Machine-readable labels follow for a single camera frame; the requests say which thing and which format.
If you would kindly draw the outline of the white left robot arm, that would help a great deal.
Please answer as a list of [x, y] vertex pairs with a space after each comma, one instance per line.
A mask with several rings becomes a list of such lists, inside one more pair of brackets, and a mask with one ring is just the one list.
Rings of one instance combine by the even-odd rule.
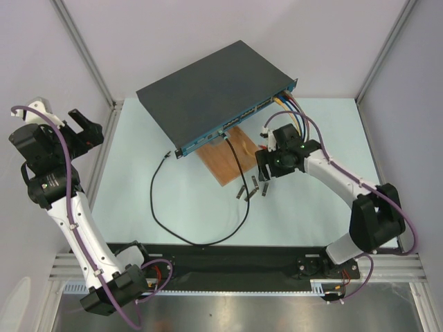
[[82, 269], [88, 294], [80, 301], [89, 313], [123, 314], [123, 306], [148, 290], [152, 259], [143, 253], [119, 262], [97, 229], [73, 159], [104, 142], [102, 126], [77, 109], [69, 116], [81, 127], [76, 133], [52, 113], [15, 106], [12, 116], [24, 126], [9, 141], [24, 157], [21, 176], [29, 199], [45, 210], [62, 231]]

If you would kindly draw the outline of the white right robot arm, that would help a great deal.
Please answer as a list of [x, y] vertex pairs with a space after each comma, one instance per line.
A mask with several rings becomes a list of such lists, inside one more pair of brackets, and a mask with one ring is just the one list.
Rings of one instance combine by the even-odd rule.
[[406, 223], [393, 185], [375, 185], [343, 169], [320, 142], [304, 141], [292, 124], [263, 128], [260, 135], [267, 140], [266, 148], [255, 153], [260, 181], [300, 171], [322, 182], [351, 209], [348, 232], [327, 245], [326, 256], [318, 261], [322, 275], [336, 277], [345, 262], [404, 233]]

